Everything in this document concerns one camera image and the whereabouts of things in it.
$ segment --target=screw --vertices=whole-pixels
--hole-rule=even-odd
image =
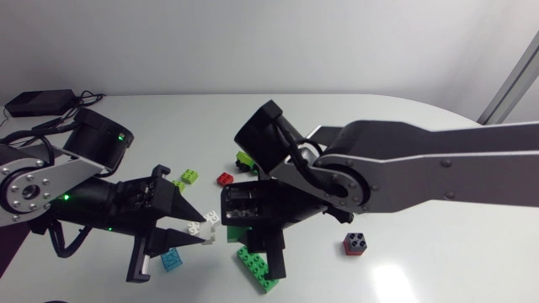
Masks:
[[[451,167],[451,164],[452,164],[451,160],[449,160],[449,159],[444,159],[444,160],[440,161],[440,165],[442,167]]]
[[[446,197],[446,199],[453,199],[455,198],[455,193],[453,192],[446,192],[446,194],[444,195]]]

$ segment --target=white table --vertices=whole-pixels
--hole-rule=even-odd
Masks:
[[[184,197],[205,214],[220,209],[222,172],[251,179],[234,167],[232,138],[273,98],[304,135],[317,125],[353,120],[399,120],[430,130],[477,125],[443,109],[372,95],[198,95],[108,97],[93,107],[127,127],[135,141],[112,181],[145,177],[162,163],[171,178],[199,172]],[[0,135],[43,118],[19,119]],[[53,144],[62,146],[65,136]],[[30,234],[0,280],[1,302],[537,302],[539,209],[430,201],[396,214],[358,215],[340,225],[315,215],[285,230],[288,277],[263,295],[238,262],[238,243],[226,228],[211,246],[180,247],[184,264],[167,273],[153,258],[145,284],[125,275],[132,238],[93,230],[68,259],[58,258],[48,235]],[[185,221],[159,226],[183,229]],[[65,224],[67,241],[78,226]],[[343,254],[347,232],[365,233],[366,253]]]

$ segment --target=lego brick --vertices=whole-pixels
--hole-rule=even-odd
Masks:
[[[343,244],[348,256],[360,256],[367,249],[365,237],[360,232],[346,234]]]
[[[250,230],[249,226],[227,226],[227,242],[238,242],[239,238],[243,236],[245,231]]]
[[[215,231],[216,227],[218,227],[221,224],[221,219],[219,219],[219,215],[217,215],[217,213],[214,210],[205,214],[204,219],[206,219],[206,221],[211,223],[211,231]]]
[[[257,253],[248,253],[247,247],[242,247],[236,254],[237,257],[242,260],[249,272],[251,272],[254,278],[259,282],[260,286],[262,286],[265,293],[273,289],[277,283],[279,283],[278,279],[267,280],[264,278],[264,275],[269,272],[268,264],[266,264]]]
[[[194,183],[198,177],[199,174],[191,169],[188,169],[185,171],[185,173],[182,173],[182,181],[186,182],[187,184]]]
[[[163,266],[168,272],[183,264],[176,247],[170,248],[168,252],[162,254],[161,261],[163,261]]]
[[[254,163],[253,159],[251,159],[251,157],[247,153],[245,153],[243,151],[238,151],[237,152],[236,159],[238,161],[240,161],[240,163],[248,165],[249,168],[251,168],[251,166]]]
[[[182,193],[185,189],[185,183],[181,182],[181,181],[172,181],[172,183],[177,187],[179,188],[179,192]]]
[[[205,239],[202,245],[210,245],[216,240],[216,233],[211,222],[206,221],[200,223],[200,234],[197,237]]]
[[[219,178],[217,178],[217,184],[221,186],[225,186],[227,184],[230,184],[234,182],[234,177],[229,175],[228,173],[222,173]]]
[[[199,222],[190,222],[187,225],[187,230],[191,236],[196,236],[200,233],[200,223]]]

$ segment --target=black power adapter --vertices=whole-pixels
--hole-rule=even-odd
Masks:
[[[71,89],[24,92],[9,101],[5,108],[13,117],[63,115],[77,102]]]

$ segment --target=green lego brick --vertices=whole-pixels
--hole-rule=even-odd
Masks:
[[[250,230],[249,226],[227,226],[227,242],[238,242],[239,238],[243,236],[245,231]]]
[[[182,174],[182,181],[186,182],[187,184],[192,184],[198,177],[199,174],[196,171],[188,169]]]
[[[238,151],[236,154],[236,158],[243,164],[249,165],[249,167],[253,167],[254,161],[251,159],[251,157],[246,154],[243,151]]]
[[[176,185],[176,187],[179,188],[179,192],[182,193],[184,192],[184,189],[185,189],[185,183],[181,182],[181,181],[172,181],[172,183],[174,185]]]
[[[273,289],[277,283],[278,279],[267,280],[264,278],[264,274],[269,272],[268,264],[257,254],[257,253],[248,253],[247,247],[242,247],[236,252],[240,260],[243,261],[243,264],[247,266],[247,269],[253,274],[253,276],[258,280],[260,286],[264,289],[264,292],[267,293]]]

